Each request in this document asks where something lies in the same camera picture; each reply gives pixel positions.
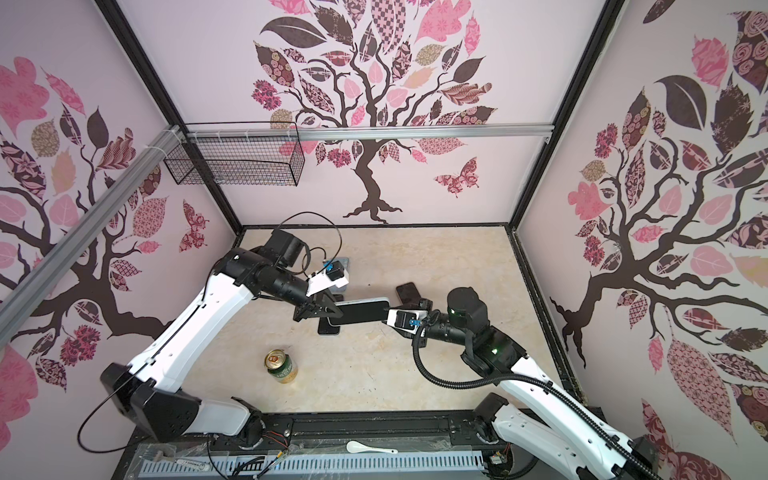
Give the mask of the light blue phone case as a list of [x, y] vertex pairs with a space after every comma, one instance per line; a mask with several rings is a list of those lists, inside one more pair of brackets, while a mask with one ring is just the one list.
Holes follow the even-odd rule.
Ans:
[[340, 294], [346, 291], [349, 284], [349, 264], [350, 260], [347, 257], [340, 257], [326, 267], [326, 274], [332, 280], [332, 285], [329, 287], [331, 293]]

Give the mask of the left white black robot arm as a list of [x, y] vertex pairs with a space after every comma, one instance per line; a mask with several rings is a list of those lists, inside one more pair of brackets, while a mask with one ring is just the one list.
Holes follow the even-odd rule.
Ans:
[[250, 449], [262, 439], [263, 415], [243, 400], [201, 400], [182, 384], [206, 347], [244, 306], [264, 294], [293, 306], [293, 318], [339, 318], [330, 291], [349, 282], [343, 264], [323, 263], [308, 278], [291, 267], [308, 245], [275, 230], [267, 243], [234, 248], [219, 259], [201, 292], [177, 319], [127, 365], [113, 363], [100, 380], [119, 412], [155, 441], [183, 435], [230, 437]]

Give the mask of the black smartphone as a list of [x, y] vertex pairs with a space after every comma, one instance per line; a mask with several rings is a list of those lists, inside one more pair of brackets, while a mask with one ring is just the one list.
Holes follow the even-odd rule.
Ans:
[[338, 335], [341, 331], [340, 326], [333, 325], [328, 318], [320, 318], [317, 326], [317, 333], [321, 336]]

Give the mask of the phone with white case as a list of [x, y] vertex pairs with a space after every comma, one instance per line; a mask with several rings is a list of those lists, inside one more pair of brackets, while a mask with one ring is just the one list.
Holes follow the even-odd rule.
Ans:
[[371, 322], [385, 322], [390, 310], [390, 301], [386, 297], [342, 301], [336, 304], [341, 316], [329, 318], [328, 321], [335, 327], [363, 324]]

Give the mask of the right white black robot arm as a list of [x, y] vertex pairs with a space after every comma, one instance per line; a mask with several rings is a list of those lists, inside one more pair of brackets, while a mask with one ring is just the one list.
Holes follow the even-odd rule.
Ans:
[[[416, 368], [430, 383], [450, 390], [495, 385], [532, 411], [527, 416], [505, 398], [488, 395], [475, 410], [483, 441], [516, 445], [567, 479], [657, 478], [656, 448], [610, 426], [554, 383], [519, 343], [491, 325], [473, 288], [451, 290], [444, 312], [395, 309], [387, 323], [410, 340]], [[461, 359], [477, 379], [451, 381], [431, 373], [421, 358], [429, 339], [462, 346]]]

